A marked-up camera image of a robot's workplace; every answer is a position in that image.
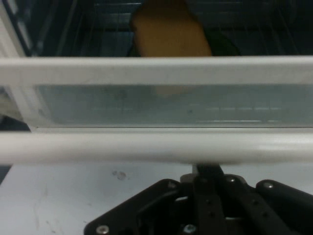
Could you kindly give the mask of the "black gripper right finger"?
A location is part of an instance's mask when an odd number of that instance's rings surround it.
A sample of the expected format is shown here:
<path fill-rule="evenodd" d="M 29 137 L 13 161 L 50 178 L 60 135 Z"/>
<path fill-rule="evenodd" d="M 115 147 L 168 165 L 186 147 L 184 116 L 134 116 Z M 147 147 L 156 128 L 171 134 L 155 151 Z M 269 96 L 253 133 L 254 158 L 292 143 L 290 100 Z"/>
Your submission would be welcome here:
<path fill-rule="evenodd" d="M 225 210 L 250 227 L 251 235 L 311 235 L 313 196 L 274 180 L 253 188 L 235 175 L 224 178 Z"/>

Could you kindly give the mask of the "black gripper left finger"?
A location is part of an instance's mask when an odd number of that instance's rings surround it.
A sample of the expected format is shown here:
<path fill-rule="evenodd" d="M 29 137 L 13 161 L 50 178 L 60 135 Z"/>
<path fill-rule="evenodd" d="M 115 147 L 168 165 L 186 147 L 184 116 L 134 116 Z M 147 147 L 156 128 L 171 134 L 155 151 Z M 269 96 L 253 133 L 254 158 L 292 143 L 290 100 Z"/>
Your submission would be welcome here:
<path fill-rule="evenodd" d="M 86 235 L 225 235 L 216 184 L 219 165 L 197 165 L 179 181 L 163 179 L 88 223 Z"/>

